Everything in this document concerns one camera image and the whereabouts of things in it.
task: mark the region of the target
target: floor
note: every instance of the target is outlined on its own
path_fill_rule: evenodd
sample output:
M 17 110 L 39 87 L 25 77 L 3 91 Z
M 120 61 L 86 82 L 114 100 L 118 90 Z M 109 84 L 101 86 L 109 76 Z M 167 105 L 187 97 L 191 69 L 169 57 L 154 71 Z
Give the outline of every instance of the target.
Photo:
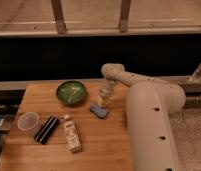
M 51 1 L 0 0 L 0 30 L 55 29 Z M 117 28 L 121 0 L 62 0 L 69 29 Z M 129 27 L 201 26 L 201 0 L 132 0 Z
M 181 171 L 201 171 L 201 108 L 170 115 Z

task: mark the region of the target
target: black object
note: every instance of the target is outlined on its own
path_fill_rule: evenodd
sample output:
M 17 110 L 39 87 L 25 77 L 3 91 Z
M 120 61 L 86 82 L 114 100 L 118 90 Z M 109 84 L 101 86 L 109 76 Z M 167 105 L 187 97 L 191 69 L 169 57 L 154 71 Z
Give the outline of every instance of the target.
M 46 123 L 41 127 L 38 133 L 35 135 L 34 140 L 45 144 L 47 139 L 52 134 L 53 130 L 58 126 L 59 119 L 56 117 L 51 116 Z

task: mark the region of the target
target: black wall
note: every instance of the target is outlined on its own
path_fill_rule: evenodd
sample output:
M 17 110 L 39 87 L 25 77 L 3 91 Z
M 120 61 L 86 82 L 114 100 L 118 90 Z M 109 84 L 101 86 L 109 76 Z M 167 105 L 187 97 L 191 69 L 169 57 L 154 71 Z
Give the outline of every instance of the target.
M 190 75 L 201 34 L 0 39 L 0 80 L 101 77 L 104 63 L 146 75 Z

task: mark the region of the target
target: blue sponge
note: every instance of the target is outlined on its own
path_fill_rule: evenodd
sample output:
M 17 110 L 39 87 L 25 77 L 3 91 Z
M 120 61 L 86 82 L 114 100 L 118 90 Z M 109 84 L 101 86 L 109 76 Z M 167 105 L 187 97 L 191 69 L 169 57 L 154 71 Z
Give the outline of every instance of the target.
M 109 110 L 105 108 L 101 108 L 96 103 L 91 104 L 91 106 L 89 107 L 89 110 L 93 112 L 100 119 L 104 119 L 109 113 Z

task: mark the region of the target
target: bottle cap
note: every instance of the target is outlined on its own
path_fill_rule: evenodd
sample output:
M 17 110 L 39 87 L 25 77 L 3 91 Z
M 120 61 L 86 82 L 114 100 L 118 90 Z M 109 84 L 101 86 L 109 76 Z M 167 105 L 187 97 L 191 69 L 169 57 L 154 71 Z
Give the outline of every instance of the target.
M 65 119 L 65 121 L 68 121 L 68 120 L 71 119 L 71 117 L 69 116 L 69 114 L 65 114 L 65 115 L 64 115 L 64 119 Z

